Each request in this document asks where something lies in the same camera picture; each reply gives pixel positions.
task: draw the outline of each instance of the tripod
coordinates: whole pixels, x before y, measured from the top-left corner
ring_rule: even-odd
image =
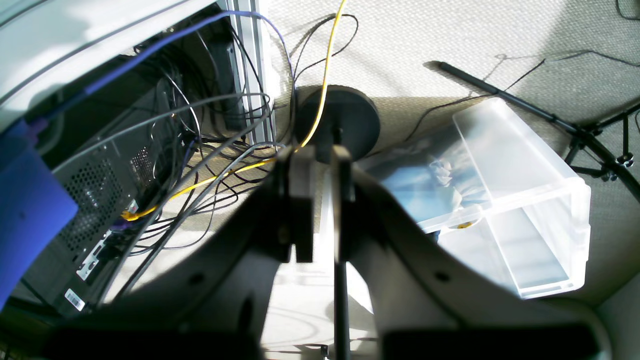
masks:
[[[493,85],[489,85],[483,80],[475,78],[474,76],[453,67],[448,63],[439,63],[438,66],[443,71],[468,84],[476,86],[489,94],[497,95],[505,101],[533,113],[551,124],[556,124],[561,127],[572,137],[571,143],[569,144],[569,154],[567,154],[564,159],[569,166],[571,166],[578,152],[585,147],[593,151],[601,161],[600,169],[571,166],[573,171],[579,174],[589,175],[591,177],[599,177],[603,181],[615,181],[620,179],[620,181],[622,181],[622,183],[629,189],[634,198],[636,198],[636,201],[640,202],[640,183],[638,183],[628,170],[628,168],[634,164],[634,155],[629,152],[629,116],[640,111],[640,104],[636,104],[635,106],[609,119],[595,122],[594,124],[587,126],[580,126],[562,120],[556,115],[530,104],[519,97],[502,91]],[[597,136],[602,134],[602,131],[607,127],[620,121],[623,122],[623,154],[616,157],[602,142],[597,139]]]

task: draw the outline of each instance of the black round base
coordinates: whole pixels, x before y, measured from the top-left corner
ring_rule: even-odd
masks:
[[[311,130],[320,103],[318,89],[301,104],[296,113],[294,134],[298,143]],[[363,158],[373,149],[380,135],[380,118],[373,102],[358,90],[329,85],[320,125],[309,144],[316,147],[316,159],[331,160],[333,144],[345,146],[353,161]]]

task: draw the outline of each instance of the ventilation grille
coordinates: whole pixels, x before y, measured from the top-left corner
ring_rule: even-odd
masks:
[[[154,162],[151,160],[151,156],[146,147],[143,147],[134,157],[131,159],[131,168],[138,180],[138,184],[143,187],[148,187],[156,179],[154,177]]]
[[[65,184],[65,189],[78,204],[78,212],[59,237],[75,254],[95,237],[99,228],[112,220],[122,187],[111,169],[111,162],[104,159],[80,168]]]

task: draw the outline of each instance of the blue panel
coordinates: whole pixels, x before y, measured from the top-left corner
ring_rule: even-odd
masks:
[[[26,270],[74,217],[77,205],[18,123],[0,137],[0,309]]]

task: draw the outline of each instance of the clear plastic bin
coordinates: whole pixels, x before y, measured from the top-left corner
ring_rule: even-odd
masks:
[[[503,100],[358,164],[444,249],[522,298],[584,284],[591,189]]]

